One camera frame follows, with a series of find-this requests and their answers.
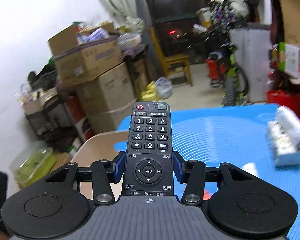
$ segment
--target gray ribbed surface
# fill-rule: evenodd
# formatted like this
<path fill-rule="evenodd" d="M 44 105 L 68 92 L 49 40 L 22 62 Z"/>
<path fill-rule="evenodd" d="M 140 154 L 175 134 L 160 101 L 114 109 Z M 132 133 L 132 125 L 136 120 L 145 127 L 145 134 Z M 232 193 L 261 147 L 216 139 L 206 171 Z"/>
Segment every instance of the gray ribbed surface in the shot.
<path fill-rule="evenodd" d="M 180 204 L 176 197 L 121 196 L 111 206 L 98 207 L 89 221 L 62 240 L 228 240 L 201 209 Z"/>

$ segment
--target crosshair symbol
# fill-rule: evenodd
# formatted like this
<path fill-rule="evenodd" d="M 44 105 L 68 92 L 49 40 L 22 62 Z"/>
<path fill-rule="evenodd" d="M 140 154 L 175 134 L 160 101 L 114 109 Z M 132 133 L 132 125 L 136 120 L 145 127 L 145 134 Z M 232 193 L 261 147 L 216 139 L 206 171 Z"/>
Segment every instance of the crosshair symbol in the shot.
<path fill-rule="evenodd" d="M 150 204 L 150 203 L 152 203 L 152 202 L 155 202 L 153 199 L 151 199 L 151 198 L 147 198 L 146 200 L 145 200 L 148 204 Z"/>

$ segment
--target wooden chair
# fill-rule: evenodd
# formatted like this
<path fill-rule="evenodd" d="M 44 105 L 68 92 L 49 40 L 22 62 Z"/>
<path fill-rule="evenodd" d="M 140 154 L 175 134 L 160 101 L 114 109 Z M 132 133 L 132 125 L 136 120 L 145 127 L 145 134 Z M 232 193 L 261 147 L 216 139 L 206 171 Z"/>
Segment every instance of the wooden chair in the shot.
<path fill-rule="evenodd" d="M 151 35 L 152 42 L 154 44 L 155 51 L 159 57 L 161 66 L 163 68 L 164 76 L 167 78 L 168 75 L 183 72 L 188 83 L 191 86 L 193 86 L 191 72 L 190 72 L 189 56 L 186 54 L 176 54 L 173 56 L 165 57 L 163 55 L 159 41 L 158 41 L 157 37 L 155 36 L 154 28 L 149 27 L 149 32 Z M 182 64 L 182 67 L 181 67 L 182 69 L 178 70 L 179 67 L 175 67 L 174 64 Z"/>

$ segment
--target blue plastic surface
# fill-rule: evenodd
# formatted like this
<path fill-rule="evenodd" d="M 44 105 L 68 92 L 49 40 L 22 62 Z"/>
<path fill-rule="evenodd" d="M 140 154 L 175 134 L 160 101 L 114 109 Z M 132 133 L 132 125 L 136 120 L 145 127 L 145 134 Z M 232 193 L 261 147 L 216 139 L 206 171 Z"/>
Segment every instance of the blue plastic surface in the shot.
<path fill-rule="evenodd" d="M 261 179 L 291 194 L 298 203 L 298 217 L 288 238 L 300 240 L 300 165 L 276 168 L 266 137 L 266 123 L 274 120 L 277 104 L 193 109 L 171 112 L 172 144 L 185 160 L 196 159 L 207 166 L 218 167 L 230 162 L 242 167 L 256 164 Z M 118 130 L 128 130 L 130 116 Z M 126 142 L 116 149 L 126 150 Z M 174 192 L 181 199 L 185 184 L 174 178 Z M 211 194 L 216 183 L 206 183 Z"/>

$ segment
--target white wall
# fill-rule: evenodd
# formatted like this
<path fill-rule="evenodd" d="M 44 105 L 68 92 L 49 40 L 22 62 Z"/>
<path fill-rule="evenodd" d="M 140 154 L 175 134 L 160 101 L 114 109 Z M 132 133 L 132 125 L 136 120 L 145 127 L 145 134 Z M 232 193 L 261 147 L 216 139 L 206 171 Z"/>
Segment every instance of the white wall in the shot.
<path fill-rule="evenodd" d="M 261 0 L 258 6 L 260 23 L 270 25 L 272 23 L 271 0 Z"/>
<path fill-rule="evenodd" d="M 47 40 L 73 21 L 110 19 L 98 0 L 0 0 L 0 170 L 34 140 L 14 97 L 51 57 Z M 8 195 L 18 190 L 10 177 Z"/>

